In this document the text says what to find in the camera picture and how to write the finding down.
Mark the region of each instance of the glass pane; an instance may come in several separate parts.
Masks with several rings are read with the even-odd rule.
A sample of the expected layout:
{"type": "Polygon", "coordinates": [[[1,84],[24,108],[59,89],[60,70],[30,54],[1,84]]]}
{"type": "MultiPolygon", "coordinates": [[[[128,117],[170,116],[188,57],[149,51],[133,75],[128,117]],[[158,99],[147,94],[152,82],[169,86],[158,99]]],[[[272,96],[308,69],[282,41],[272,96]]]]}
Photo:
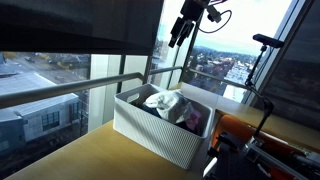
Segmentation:
{"type": "MultiPolygon", "coordinates": [[[[177,17],[181,16],[180,9],[182,8],[183,3],[184,0],[164,1],[155,48],[153,50],[151,69],[162,69],[177,65],[176,57],[177,53],[179,52],[178,46],[170,48],[168,44],[171,39],[172,27],[174,26],[177,17]]],[[[186,47],[188,47],[189,43],[187,41],[188,40],[186,39],[183,44],[186,47]]],[[[170,78],[171,73],[156,74],[150,76],[148,82],[155,83],[163,88],[167,88],[170,83],[170,78]]]]}
{"type": "MultiPolygon", "coordinates": [[[[121,55],[100,55],[93,54],[91,56],[91,75],[90,79],[106,78],[119,75],[121,55]]],[[[88,109],[89,113],[86,115],[82,113],[83,117],[88,118],[88,130],[92,131],[102,124],[113,119],[114,113],[114,95],[117,93],[117,84],[110,84],[108,86],[101,86],[90,89],[89,104],[79,102],[79,107],[88,109]]]]}
{"type": "MultiPolygon", "coordinates": [[[[0,95],[82,81],[90,75],[88,54],[0,52],[0,57],[0,95]]],[[[0,179],[86,134],[88,96],[89,90],[84,90],[1,109],[0,129],[8,133],[1,133],[5,143],[0,179]],[[71,116],[69,107],[77,103],[79,112],[71,116]],[[11,120],[2,121],[5,117],[11,120]]]]}
{"type": "MultiPolygon", "coordinates": [[[[262,46],[252,36],[260,33],[274,37],[290,3],[291,0],[284,0],[275,6],[267,0],[251,0],[245,3],[226,1],[216,5],[215,8],[221,13],[231,10],[232,17],[225,27],[215,33],[198,32],[188,67],[217,79],[244,85],[262,46]]],[[[215,23],[208,20],[207,13],[204,13],[200,29],[214,31],[223,26],[229,16],[230,13],[226,12],[221,22],[215,23]]],[[[187,72],[183,81],[238,102],[242,101],[245,93],[244,89],[193,72],[187,72]]]]}
{"type": "Polygon", "coordinates": [[[319,7],[320,1],[314,1],[262,91],[274,102],[274,114],[316,130],[320,130],[319,7]]]}
{"type": "MultiPolygon", "coordinates": [[[[148,56],[126,56],[124,74],[140,72],[145,73],[148,56]]],[[[121,92],[136,88],[142,85],[140,79],[133,79],[122,82],[121,92]]]]}

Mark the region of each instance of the white storage bin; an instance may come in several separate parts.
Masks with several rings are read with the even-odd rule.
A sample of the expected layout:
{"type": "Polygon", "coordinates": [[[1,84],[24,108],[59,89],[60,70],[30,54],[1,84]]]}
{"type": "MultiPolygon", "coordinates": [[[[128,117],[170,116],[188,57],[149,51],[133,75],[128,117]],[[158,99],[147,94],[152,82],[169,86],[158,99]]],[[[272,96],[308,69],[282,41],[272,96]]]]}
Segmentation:
{"type": "Polygon", "coordinates": [[[130,104],[142,104],[149,96],[160,91],[166,90],[146,84],[115,95],[113,128],[174,164],[189,169],[197,150],[210,135],[213,110],[185,96],[194,109],[201,113],[198,136],[130,104]]]}

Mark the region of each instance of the sky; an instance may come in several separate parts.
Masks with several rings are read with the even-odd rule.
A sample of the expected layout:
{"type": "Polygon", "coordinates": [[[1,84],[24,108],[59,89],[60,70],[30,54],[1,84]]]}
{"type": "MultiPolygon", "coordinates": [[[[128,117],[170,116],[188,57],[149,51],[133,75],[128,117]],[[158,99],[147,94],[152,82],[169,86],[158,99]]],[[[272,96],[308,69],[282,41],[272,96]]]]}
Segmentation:
{"type": "MultiPolygon", "coordinates": [[[[220,51],[230,51],[258,55],[261,43],[252,40],[255,34],[274,37],[292,0],[228,0],[216,5],[219,12],[232,11],[229,23],[213,34],[198,32],[195,46],[206,46],[220,51]]],[[[164,40],[170,40],[170,31],[178,16],[184,0],[165,0],[161,23],[164,40]]],[[[222,16],[220,23],[211,22],[204,14],[200,28],[212,31],[222,26],[229,14],[222,16]]]]}

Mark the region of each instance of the wooden table surface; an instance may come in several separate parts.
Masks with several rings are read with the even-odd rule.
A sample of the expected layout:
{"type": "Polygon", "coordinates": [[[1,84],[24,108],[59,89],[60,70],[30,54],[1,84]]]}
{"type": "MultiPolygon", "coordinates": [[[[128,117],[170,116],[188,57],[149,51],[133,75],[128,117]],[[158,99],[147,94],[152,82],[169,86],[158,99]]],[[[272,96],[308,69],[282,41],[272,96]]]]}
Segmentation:
{"type": "Polygon", "coordinates": [[[197,179],[113,130],[113,121],[22,169],[8,179],[197,179]]]}

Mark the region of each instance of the metal railing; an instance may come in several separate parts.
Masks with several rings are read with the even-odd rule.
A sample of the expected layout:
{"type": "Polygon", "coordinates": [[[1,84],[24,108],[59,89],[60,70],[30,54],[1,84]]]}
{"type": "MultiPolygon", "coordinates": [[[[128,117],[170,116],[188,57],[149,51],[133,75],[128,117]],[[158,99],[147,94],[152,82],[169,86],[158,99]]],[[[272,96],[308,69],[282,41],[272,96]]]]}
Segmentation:
{"type": "Polygon", "coordinates": [[[174,71],[174,70],[178,70],[178,69],[182,70],[182,67],[176,66],[176,67],[170,67],[170,68],[154,69],[154,70],[150,71],[149,75],[164,73],[164,72],[168,72],[168,71],[174,71]]]}
{"type": "Polygon", "coordinates": [[[205,76],[205,77],[208,77],[208,78],[212,78],[212,79],[215,79],[215,80],[224,82],[224,83],[226,83],[226,84],[230,84],[230,85],[235,86],[235,87],[239,87],[239,88],[242,88],[242,89],[247,89],[247,90],[249,90],[249,88],[248,88],[247,86],[242,85],[242,84],[238,84],[238,83],[235,83],[235,82],[226,80],[226,79],[220,79],[220,78],[217,78],[217,77],[212,76],[212,75],[210,75],[210,74],[207,74],[207,73],[204,73],[204,72],[201,72],[201,71],[197,71],[197,70],[194,70],[194,69],[188,68],[187,70],[188,70],[188,71],[191,71],[191,72],[194,72],[194,73],[197,73],[197,74],[199,74],[199,75],[201,75],[201,76],[205,76]]]}
{"type": "Polygon", "coordinates": [[[81,82],[73,82],[46,88],[4,94],[0,96],[0,109],[136,78],[142,81],[143,75],[141,73],[130,73],[113,77],[85,80],[81,82]]]}

